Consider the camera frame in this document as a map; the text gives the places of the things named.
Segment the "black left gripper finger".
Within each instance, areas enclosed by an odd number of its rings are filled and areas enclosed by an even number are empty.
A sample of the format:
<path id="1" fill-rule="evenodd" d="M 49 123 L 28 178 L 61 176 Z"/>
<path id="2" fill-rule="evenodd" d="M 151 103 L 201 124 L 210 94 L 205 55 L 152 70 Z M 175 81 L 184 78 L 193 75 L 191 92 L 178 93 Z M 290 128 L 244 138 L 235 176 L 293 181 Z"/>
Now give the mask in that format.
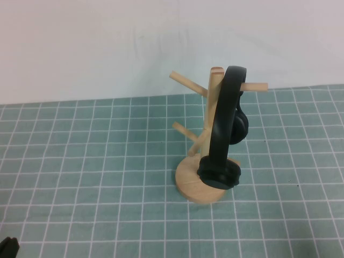
<path id="1" fill-rule="evenodd" d="M 6 237 L 0 243 L 0 258 L 16 258 L 19 251 L 17 238 Z"/>

